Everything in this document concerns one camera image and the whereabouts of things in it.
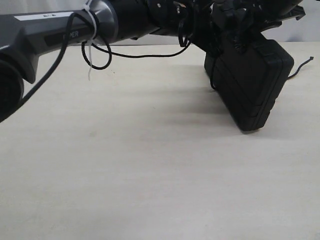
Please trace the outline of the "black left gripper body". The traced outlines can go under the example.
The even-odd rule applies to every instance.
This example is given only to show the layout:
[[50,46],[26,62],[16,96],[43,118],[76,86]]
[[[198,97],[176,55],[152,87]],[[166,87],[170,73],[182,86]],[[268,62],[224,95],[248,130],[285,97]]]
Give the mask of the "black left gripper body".
[[157,36],[177,37],[184,48],[191,43],[209,54],[220,54],[219,29],[212,23],[213,7],[223,0],[148,0]]

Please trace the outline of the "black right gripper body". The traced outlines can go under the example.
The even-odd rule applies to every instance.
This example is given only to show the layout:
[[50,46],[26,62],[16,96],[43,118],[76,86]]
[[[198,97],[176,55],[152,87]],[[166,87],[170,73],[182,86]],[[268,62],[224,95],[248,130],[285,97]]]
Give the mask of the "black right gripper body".
[[246,10],[250,27],[263,32],[277,28],[289,19],[302,19],[306,13],[300,0],[241,0],[239,7]]

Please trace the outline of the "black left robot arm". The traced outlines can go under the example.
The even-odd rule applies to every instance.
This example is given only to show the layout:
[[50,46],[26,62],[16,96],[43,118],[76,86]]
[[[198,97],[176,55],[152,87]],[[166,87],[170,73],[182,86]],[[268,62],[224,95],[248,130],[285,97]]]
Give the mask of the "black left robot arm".
[[0,17],[0,119],[20,109],[57,69],[72,44],[96,46],[145,35],[175,36],[215,52],[211,0],[89,0],[80,10]]

